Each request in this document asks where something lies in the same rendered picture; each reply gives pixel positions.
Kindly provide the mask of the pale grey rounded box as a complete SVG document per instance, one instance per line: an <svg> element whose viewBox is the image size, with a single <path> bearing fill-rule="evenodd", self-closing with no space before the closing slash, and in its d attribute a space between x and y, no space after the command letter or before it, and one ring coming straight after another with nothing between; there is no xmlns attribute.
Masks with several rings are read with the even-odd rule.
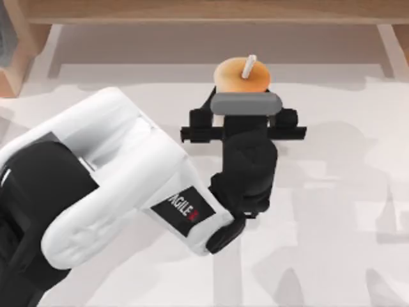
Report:
<svg viewBox="0 0 409 307"><path fill-rule="evenodd" d="M272 92L216 93L210 109L216 115L270 116L282 109L282 100Z"/></svg>

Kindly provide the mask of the white peg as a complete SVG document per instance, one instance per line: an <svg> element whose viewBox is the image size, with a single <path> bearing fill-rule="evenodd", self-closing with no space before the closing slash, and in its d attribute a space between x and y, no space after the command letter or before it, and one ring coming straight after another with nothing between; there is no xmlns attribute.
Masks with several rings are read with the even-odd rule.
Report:
<svg viewBox="0 0 409 307"><path fill-rule="evenodd" d="M251 54L247 57L244 68L242 70L242 79L249 78L255 62L257 62L257 56L255 54Z"/></svg>

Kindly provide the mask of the wooden cupboard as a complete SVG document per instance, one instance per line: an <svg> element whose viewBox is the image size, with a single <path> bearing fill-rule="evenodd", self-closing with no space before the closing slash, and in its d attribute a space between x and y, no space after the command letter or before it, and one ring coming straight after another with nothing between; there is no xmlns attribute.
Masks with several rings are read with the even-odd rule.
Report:
<svg viewBox="0 0 409 307"><path fill-rule="evenodd" d="M345 25L392 26L409 63L409 0L33 0L28 20L78 31L69 51L96 63L209 63L256 28L271 45L274 30Z"/></svg>

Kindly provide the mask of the pale wooden drawer front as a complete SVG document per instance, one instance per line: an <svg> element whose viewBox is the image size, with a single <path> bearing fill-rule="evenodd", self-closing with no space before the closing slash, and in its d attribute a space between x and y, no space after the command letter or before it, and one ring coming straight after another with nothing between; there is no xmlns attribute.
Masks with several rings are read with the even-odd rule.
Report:
<svg viewBox="0 0 409 307"><path fill-rule="evenodd" d="M51 26L32 18L46 0L0 0L0 97L19 95L31 61L42 51Z"/></svg>

